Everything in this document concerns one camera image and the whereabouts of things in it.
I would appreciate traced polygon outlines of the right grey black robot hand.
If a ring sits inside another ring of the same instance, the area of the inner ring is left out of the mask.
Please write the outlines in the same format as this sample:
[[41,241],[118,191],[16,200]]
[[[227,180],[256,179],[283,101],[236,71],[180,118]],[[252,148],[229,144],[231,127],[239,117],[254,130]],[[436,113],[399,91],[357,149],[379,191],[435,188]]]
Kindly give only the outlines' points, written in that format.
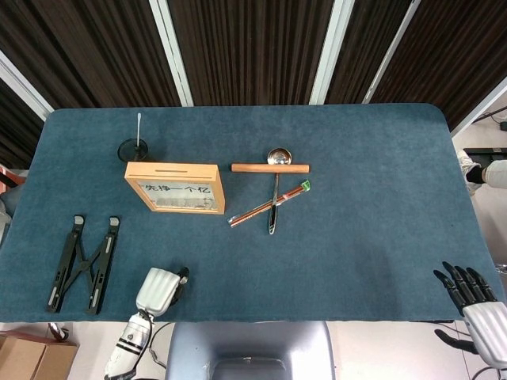
[[469,340],[457,340],[446,332],[434,332],[446,345],[478,355],[506,378],[506,304],[486,279],[473,268],[444,261],[446,272],[434,270],[467,327]]

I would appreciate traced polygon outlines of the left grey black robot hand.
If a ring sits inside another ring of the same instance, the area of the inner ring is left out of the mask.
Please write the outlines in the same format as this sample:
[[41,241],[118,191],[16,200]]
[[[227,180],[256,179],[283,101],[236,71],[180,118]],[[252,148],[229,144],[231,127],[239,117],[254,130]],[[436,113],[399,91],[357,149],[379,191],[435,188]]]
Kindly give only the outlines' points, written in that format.
[[188,280],[187,267],[182,267],[178,273],[151,268],[136,296],[137,309],[153,317],[163,315],[179,300]]

